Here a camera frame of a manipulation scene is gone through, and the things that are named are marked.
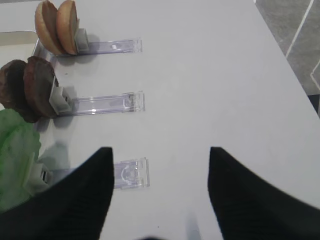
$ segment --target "brown cake slice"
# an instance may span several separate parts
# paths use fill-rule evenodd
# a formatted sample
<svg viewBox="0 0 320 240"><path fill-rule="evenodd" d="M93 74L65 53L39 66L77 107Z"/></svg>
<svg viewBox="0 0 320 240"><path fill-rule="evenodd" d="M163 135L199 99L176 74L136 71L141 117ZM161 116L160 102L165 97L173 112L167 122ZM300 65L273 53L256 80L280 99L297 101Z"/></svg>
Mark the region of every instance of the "brown cake slice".
<svg viewBox="0 0 320 240"><path fill-rule="evenodd" d="M30 107L40 116L55 118L56 112L49 103L55 71L51 63L38 56L28 58L24 69L24 92Z"/></svg>
<svg viewBox="0 0 320 240"><path fill-rule="evenodd" d="M0 69L0 103L6 109L14 109L28 123L35 123L40 116L28 105L24 70L27 63L22 60L12 60Z"/></svg>

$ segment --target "gray floor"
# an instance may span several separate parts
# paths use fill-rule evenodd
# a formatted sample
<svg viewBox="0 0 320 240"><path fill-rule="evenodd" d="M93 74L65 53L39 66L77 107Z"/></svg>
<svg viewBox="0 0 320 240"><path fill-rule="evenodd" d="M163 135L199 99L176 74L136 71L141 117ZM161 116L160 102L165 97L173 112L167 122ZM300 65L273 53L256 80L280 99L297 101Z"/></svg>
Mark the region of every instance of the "gray floor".
<svg viewBox="0 0 320 240"><path fill-rule="evenodd" d="M306 94L320 94L320 0L256 0L256 6Z"/></svg>

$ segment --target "bread bun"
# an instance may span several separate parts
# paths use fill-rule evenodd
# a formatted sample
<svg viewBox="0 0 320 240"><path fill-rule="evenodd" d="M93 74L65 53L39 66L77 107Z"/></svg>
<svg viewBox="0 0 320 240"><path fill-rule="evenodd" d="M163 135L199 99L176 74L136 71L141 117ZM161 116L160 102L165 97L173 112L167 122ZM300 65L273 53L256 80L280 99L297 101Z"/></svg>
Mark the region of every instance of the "bread bun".
<svg viewBox="0 0 320 240"><path fill-rule="evenodd" d="M35 11L35 30L43 46L55 55L65 54L56 30L57 8L48 0L42 1Z"/></svg>
<svg viewBox="0 0 320 240"><path fill-rule="evenodd" d="M27 63L22 60L8 62L0 69L0 103L6 109L14 109L28 123L39 120L29 106L24 86L24 70Z"/></svg>
<svg viewBox="0 0 320 240"><path fill-rule="evenodd" d="M56 31L60 43L68 54L76 55L75 34L78 29L78 18L75 1L64 1L57 12Z"/></svg>
<svg viewBox="0 0 320 240"><path fill-rule="evenodd" d="M54 78L55 71L50 62L38 56L28 58L23 75L25 98L33 111L45 118L57 116L49 103Z"/></svg>

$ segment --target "white table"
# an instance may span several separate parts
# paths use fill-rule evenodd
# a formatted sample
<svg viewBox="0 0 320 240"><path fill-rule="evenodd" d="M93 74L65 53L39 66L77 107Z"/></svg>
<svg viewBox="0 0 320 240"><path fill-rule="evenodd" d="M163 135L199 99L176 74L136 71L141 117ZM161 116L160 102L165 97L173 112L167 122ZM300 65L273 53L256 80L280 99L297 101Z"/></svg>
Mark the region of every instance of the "white table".
<svg viewBox="0 0 320 240"><path fill-rule="evenodd" d="M1 4L0 31L33 30L37 4ZM78 97L143 90L146 112L74 117L41 134L42 151L67 146L72 167L101 146L115 162L149 159L150 187L114 192L101 239L186 240L191 221L203 240L222 239L207 191L211 146L320 207L319 118L253 1L76 6L91 40L143 41L142 53L80 57L56 74Z"/></svg>

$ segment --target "black fabric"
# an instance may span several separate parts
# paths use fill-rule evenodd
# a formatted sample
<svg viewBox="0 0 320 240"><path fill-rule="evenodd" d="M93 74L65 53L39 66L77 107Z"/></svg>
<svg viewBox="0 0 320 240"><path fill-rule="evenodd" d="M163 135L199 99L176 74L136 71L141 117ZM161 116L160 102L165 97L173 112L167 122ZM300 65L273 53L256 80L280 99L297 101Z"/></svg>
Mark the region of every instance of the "black fabric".
<svg viewBox="0 0 320 240"><path fill-rule="evenodd" d="M97 240L114 189L111 148L101 148L38 197L0 215L1 240Z"/></svg>
<svg viewBox="0 0 320 240"><path fill-rule="evenodd" d="M268 184L222 148L211 148L208 191L224 240L320 239L318 209Z"/></svg>
<svg viewBox="0 0 320 240"><path fill-rule="evenodd" d="M48 191L1 214L0 239L98 240L113 189L112 149L101 148ZM320 240L318 209L271 186L222 148L210 152L208 192L224 240Z"/></svg>
<svg viewBox="0 0 320 240"><path fill-rule="evenodd" d="M316 94L316 95L309 95L308 96L314 110L316 112L318 112L319 110L319 101L320 101L320 95L319 94Z"/></svg>

